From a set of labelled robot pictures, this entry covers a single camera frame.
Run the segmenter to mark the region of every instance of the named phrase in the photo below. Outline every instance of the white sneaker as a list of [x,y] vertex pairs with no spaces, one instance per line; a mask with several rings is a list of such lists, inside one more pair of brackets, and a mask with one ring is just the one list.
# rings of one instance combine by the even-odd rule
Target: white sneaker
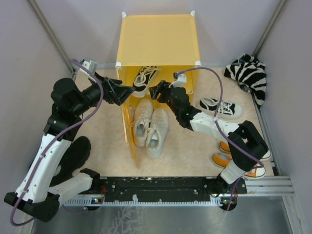
[[169,127],[169,119],[164,109],[156,109],[152,115],[151,127],[148,129],[146,154],[152,159],[159,158]]
[[135,80],[133,81],[133,87],[136,90],[132,93],[137,98],[143,98],[147,94],[148,87],[152,80],[157,76],[159,68],[156,66],[143,66],[139,70]]
[[152,102],[146,98],[142,99],[136,108],[133,122],[133,134],[135,144],[138,147],[144,147],[146,145],[147,131],[150,126],[152,113]]
[[[214,115],[218,103],[218,99],[203,98],[199,101],[199,108],[200,110],[202,110],[202,112],[206,114]],[[222,101],[218,113],[221,118],[236,119],[241,117],[243,113],[243,108],[238,104],[234,104],[228,101]]]
[[266,170],[264,167],[260,167],[260,168],[256,168],[256,169],[252,169],[251,171],[249,172],[246,172],[244,174],[244,179],[261,179],[265,176],[265,173],[266,173]]

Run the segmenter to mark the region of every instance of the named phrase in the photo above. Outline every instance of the shoelace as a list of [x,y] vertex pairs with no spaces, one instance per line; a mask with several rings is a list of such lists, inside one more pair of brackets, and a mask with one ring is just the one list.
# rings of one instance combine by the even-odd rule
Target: shoelace
[[151,127],[151,128],[148,128],[148,129],[147,129],[147,135],[153,135],[154,132],[156,132],[158,138],[160,138],[160,133],[159,133],[159,130],[158,130],[158,129],[159,129],[159,128],[156,127],[156,126],[153,126],[153,127]]
[[226,111],[226,112],[228,112],[228,113],[231,112],[231,111],[230,111],[230,104],[229,104],[228,102],[221,101],[221,106],[220,106],[220,108],[219,108],[218,113],[223,114],[224,111]]
[[133,127],[135,125],[135,123],[138,122],[139,120],[142,120],[144,125],[147,124],[147,123],[149,124],[151,122],[150,119],[145,118],[145,117],[137,118],[135,122],[131,123],[131,127]]
[[146,81],[146,76],[151,75],[154,71],[160,70],[159,68],[153,67],[153,66],[146,66],[144,67],[139,75],[135,79],[136,84],[143,84]]

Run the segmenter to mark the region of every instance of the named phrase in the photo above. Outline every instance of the black sneaker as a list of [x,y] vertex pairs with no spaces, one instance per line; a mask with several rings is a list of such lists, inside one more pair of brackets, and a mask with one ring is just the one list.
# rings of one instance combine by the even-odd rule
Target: black sneaker
[[151,81],[157,76],[160,69],[156,66],[143,66],[138,72],[135,80],[133,81],[133,87],[136,90],[132,93],[137,98],[143,98],[147,94],[148,86]]
[[[202,100],[199,101],[199,108],[200,110],[202,110],[202,112],[206,114],[214,115],[218,103],[219,103],[218,99],[203,98]],[[241,117],[242,113],[243,113],[243,108],[240,105],[234,104],[229,101],[222,101],[218,110],[218,115],[221,118],[226,118],[226,119],[239,118]]]

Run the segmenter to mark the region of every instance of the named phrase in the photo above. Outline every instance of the zebra print fabric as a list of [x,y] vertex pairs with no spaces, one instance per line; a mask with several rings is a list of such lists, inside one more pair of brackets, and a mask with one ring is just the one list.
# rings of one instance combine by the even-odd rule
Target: zebra print fabric
[[250,55],[244,54],[232,64],[226,66],[224,76],[237,80],[242,90],[250,91],[260,107],[265,99],[266,77],[265,64]]

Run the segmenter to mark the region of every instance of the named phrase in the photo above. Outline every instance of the white wall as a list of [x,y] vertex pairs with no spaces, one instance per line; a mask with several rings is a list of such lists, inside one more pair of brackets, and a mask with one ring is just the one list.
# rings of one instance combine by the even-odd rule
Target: white wall
[[89,57],[113,65],[121,12],[189,14],[195,10],[201,61],[223,66],[243,53],[254,51],[279,0],[37,0],[37,3],[69,56]]
[[[25,0],[0,8],[0,198],[13,192],[35,157],[51,113],[50,93],[69,71]],[[2,234],[13,234],[12,207],[0,202]],[[16,215],[20,222],[21,212]]]
[[281,171],[290,175],[307,221],[312,217],[311,9],[312,1],[289,1],[260,52],[268,73],[262,112]]

